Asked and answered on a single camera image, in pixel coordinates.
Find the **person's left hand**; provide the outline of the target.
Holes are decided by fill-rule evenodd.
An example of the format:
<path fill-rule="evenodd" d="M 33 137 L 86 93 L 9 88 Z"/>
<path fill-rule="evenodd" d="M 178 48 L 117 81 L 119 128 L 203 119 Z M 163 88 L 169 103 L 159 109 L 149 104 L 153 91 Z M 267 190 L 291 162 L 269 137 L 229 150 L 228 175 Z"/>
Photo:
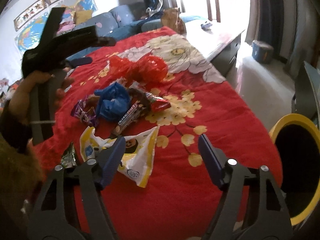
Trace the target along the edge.
<path fill-rule="evenodd" d="M 65 89 L 74 82 L 74 79 L 72 77 L 66 77 L 61 83 L 60 87 L 56 86 L 54 96 L 53 89 L 48 88 L 48 84 L 52 83 L 52 80 L 53 82 L 55 82 L 56 78 L 49 73 L 35 71 L 30 74 L 21 82 L 21 84 L 13 94 L 7 107 L 8 113 L 10 113 L 17 121 L 19 121 L 23 125 L 27 125 L 30 106 L 30 94 L 33 91 L 34 87 L 38 87 L 39 91 L 41 88 L 44 88 L 45 92 L 48 92 L 48 95 L 55 100 L 55 110 L 61 108 L 62 100 L 65 97 Z"/>

